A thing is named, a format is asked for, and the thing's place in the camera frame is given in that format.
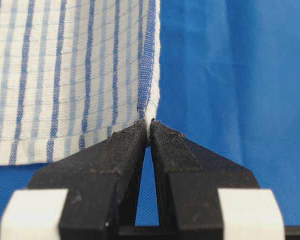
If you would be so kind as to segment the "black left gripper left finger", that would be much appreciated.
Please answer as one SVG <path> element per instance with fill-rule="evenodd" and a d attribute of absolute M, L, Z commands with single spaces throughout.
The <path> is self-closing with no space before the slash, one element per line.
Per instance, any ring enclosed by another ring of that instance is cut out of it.
<path fill-rule="evenodd" d="M 29 189 L 67 189 L 63 240 L 112 240 L 136 220 L 147 129 L 143 120 L 39 169 Z"/>

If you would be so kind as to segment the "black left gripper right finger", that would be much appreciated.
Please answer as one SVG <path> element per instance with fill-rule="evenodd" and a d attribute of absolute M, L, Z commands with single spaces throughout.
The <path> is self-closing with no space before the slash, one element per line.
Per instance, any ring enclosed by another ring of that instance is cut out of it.
<path fill-rule="evenodd" d="M 179 240 L 223 239 L 218 189 L 258 189 L 254 174 L 159 121 L 150 125 L 150 146 L 159 225 Z"/>

